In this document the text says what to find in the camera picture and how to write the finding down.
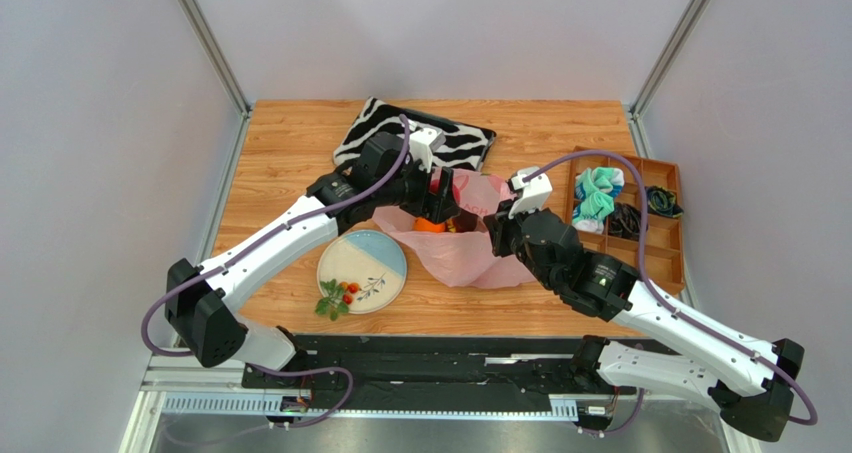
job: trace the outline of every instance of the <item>zebra print cloth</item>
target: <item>zebra print cloth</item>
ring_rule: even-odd
[[[357,158],[367,138],[379,131],[402,136],[403,128],[399,115],[403,113],[409,120],[418,124],[412,133],[417,131],[419,125],[428,125],[444,132],[446,141],[438,148],[434,157],[435,164],[439,167],[479,171],[485,162],[485,155],[497,138],[497,133],[491,130],[456,123],[420,111],[398,108],[370,97],[349,128],[346,138],[334,150],[334,164],[340,166],[347,160]]]

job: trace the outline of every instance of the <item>wooden table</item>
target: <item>wooden table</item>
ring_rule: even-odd
[[[576,145],[635,154],[622,106],[614,101],[396,100],[390,103],[490,128],[497,141],[484,171],[513,172],[570,152]],[[237,166],[215,254],[277,218],[317,177],[333,169],[340,143],[363,101],[260,101]],[[568,166],[549,173],[548,205],[567,216]],[[372,222],[358,228],[373,228]],[[638,333],[574,313],[537,283],[516,288],[448,288],[433,279],[403,246],[408,280],[383,310],[344,315],[336,322],[314,314],[320,298],[316,267],[325,247],[304,255],[261,288],[242,309],[260,323],[295,333],[500,336],[637,336]]]

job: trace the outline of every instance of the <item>wooden organizer tray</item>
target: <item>wooden organizer tray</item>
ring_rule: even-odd
[[[574,151],[590,150],[578,146]],[[680,200],[680,177],[677,165],[664,163],[662,161],[648,160],[626,156],[642,175],[645,186],[662,186],[674,192]],[[633,176],[621,163],[601,156],[589,156],[571,161],[569,185],[575,184],[575,178],[586,168],[598,166],[618,167],[624,171],[624,189],[615,198],[616,203],[627,203],[639,210],[639,186],[635,183]],[[567,211],[574,211],[574,207],[580,201],[571,194],[568,197]],[[609,236],[609,221],[607,218],[603,235],[579,231],[580,241],[583,246],[590,250],[599,251],[612,255],[619,260],[638,267],[639,265],[639,242]],[[660,285],[664,290],[673,295],[680,294],[684,288],[683,279],[683,234],[679,218],[665,218],[662,216],[648,215],[648,236],[645,245],[645,267],[648,275],[654,283]]]

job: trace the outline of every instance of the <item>blue and white plate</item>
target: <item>blue and white plate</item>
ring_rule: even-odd
[[[320,282],[358,283],[361,290],[354,293],[349,312],[372,313],[396,298],[408,264],[402,248],[388,235],[373,230],[358,230],[333,241],[322,254],[317,266],[317,286],[325,296]]]

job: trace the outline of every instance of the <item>teal sock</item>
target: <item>teal sock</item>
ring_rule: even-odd
[[[580,201],[585,201],[589,195],[600,191],[600,188],[595,186],[591,168],[586,168],[585,171],[577,175],[576,180],[577,182],[574,184],[574,198]]]
[[[619,168],[586,168],[575,180],[574,197],[580,201],[584,201],[593,191],[601,191],[615,198],[624,188],[624,172]]]
[[[613,201],[613,198],[600,190],[596,190],[574,208],[571,223],[577,223],[582,220],[597,220],[602,222],[613,211],[615,211],[615,201]]]
[[[624,172],[619,168],[598,167],[592,172],[592,181],[599,190],[615,198],[624,188]]]

